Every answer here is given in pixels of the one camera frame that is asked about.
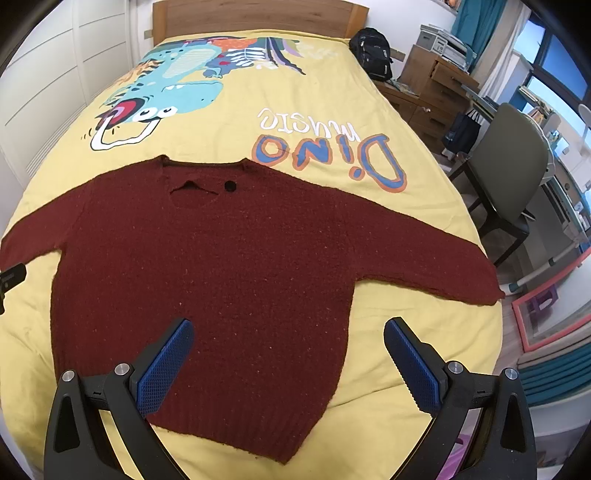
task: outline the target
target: wooden desk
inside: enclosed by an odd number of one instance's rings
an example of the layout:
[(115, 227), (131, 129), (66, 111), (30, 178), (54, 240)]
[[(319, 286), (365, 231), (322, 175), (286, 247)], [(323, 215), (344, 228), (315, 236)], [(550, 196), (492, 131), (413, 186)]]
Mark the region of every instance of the wooden desk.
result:
[(443, 135), (456, 115), (470, 108), (462, 85), (479, 92), (478, 82), (436, 53), (417, 45), (413, 46), (398, 80), (412, 88), (417, 96), (402, 93), (388, 83), (374, 83), (429, 150), (441, 153)]
[(451, 127), (455, 116), (419, 97), (403, 93), (389, 83), (378, 80), (374, 80), (374, 83), (427, 148), (441, 153), (444, 148), (441, 139)]

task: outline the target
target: knitted sweater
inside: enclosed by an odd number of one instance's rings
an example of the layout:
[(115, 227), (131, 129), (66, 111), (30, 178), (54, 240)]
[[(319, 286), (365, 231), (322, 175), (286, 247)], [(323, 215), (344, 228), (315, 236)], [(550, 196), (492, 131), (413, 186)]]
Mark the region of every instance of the knitted sweater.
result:
[(56, 376), (104, 374), (186, 317), (195, 346), (149, 421), (282, 463), (335, 392), (356, 281), (503, 296), (477, 245), (249, 160), (100, 175), (14, 225), (0, 270), (54, 250)]

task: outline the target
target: dinosaur tongue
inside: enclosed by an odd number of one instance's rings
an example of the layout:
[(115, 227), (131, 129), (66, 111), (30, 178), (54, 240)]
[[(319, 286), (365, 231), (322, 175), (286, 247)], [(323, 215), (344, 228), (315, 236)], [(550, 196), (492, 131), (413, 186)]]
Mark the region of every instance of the dinosaur tongue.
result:
[(101, 121), (96, 126), (96, 129), (99, 129), (100, 124), (102, 123), (103, 118), (107, 118), (108, 116), (112, 117), (109, 125), (107, 128), (112, 128), (121, 122), (127, 120), (131, 115), (137, 112), (142, 105), (145, 103), (143, 98), (132, 98), (129, 100), (123, 100), (115, 105), (111, 110), (108, 112), (102, 113), (99, 115)]

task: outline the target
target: cartoon dinosaur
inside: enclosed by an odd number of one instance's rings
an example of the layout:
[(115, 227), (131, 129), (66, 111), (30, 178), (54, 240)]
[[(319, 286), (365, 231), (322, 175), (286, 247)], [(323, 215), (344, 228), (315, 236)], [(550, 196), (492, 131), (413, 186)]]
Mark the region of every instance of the cartoon dinosaur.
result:
[[(285, 58), (283, 49), (300, 56), (295, 41), (270, 37), (203, 37), (156, 47), (142, 59), (136, 81), (117, 89), (103, 103), (110, 108), (97, 116), (100, 120), (90, 147), (110, 150), (137, 144), (152, 134), (162, 119), (210, 105), (222, 91), (222, 82), (180, 81), (193, 72), (201, 70), (205, 78), (221, 79), (232, 70), (260, 68), (262, 63), (270, 68), (288, 66), (304, 74)], [(142, 122), (146, 127), (136, 137), (105, 143), (104, 133), (124, 122)]]

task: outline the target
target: teal curtain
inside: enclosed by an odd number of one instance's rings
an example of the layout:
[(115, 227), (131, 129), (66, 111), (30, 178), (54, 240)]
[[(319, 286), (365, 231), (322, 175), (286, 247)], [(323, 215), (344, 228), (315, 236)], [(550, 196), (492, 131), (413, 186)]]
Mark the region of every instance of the teal curtain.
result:
[(460, 5), (452, 35), (476, 53), (472, 67), (491, 40), (506, 3), (507, 0), (463, 0)]

